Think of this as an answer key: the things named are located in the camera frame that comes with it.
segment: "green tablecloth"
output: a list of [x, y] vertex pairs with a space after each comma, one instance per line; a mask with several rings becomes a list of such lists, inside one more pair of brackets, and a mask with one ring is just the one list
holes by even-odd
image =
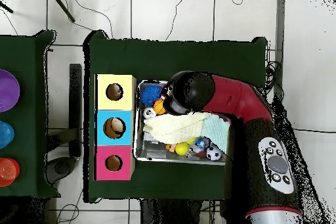
[[95, 74], [131, 74], [137, 81], [168, 80], [181, 70], [208, 71], [240, 79], [256, 86], [265, 82], [263, 37], [253, 42], [107, 40], [102, 31], [92, 32], [84, 42], [85, 128], [89, 127], [89, 148], [85, 149], [85, 200], [95, 198], [184, 198], [224, 199], [225, 166], [136, 161], [130, 181], [94, 181]]
[[53, 39], [53, 31], [33, 37], [0, 36], [0, 69], [9, 71], [20, 84], [20, 99], [16, 106], [0, 113], [0, 121], [11, 124], [15, 132], [13, 142], [0, 149], [0, 157], [14, 158], [20, 165], [20, 175], [10, 186], [0, 187], [0, 196], [58, 196], [45, 180], [47, 137], [43, 58]]

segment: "metal tray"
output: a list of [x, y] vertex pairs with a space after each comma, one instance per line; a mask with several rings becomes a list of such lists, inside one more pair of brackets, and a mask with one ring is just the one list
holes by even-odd
[[220, 160], [211, 161], [207, 158], [198, 158], [192, 156], [187, 158], [185, 156], [179, 156], [175, 152], [169, 152], [165, 149], [165, 144], [155, 140], [149, 133], [143, 131], [144, 117], [143, 111], [145, 106], [141, 103], [140, 95], [145, 87], [149, 85], [164, 86], [166, 81], [153, 81], [143, 80], [137, 85], [136, 89], [136, 111], [135, 111], [135, 138], [133, 142], [133, 154], [134, 157], [142, 161], [153, 162], [177, 162], [185, 164], [207, 164], [212, 166], [223, 166], [228, 157], [228, 150], [225, 153], [226, 157], [222, 157]]

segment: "yellow box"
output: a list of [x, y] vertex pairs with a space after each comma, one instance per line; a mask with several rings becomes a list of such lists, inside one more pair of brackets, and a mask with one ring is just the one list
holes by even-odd
[[[137, 90], [137, 80], [132, 75], [97, 74], [98, 80], [98, 109], [99, 110], [134, 110]], [[113, 101], [108, 96], [118, 97], [121, 88], [120, 99]]]

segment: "purple bowl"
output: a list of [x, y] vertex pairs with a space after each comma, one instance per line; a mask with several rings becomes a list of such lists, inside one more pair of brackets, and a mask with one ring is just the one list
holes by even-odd
[[0, 112], [14, 107], [20, 97], [18, 80], [6, 70], [0, 70]]

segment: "blue bowl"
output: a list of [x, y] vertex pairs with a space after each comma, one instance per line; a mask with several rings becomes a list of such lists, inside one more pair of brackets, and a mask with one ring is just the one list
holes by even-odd
[[0, 121], [0, 149], [5, 148], [14, 139], [14, 129], [8, 123]]

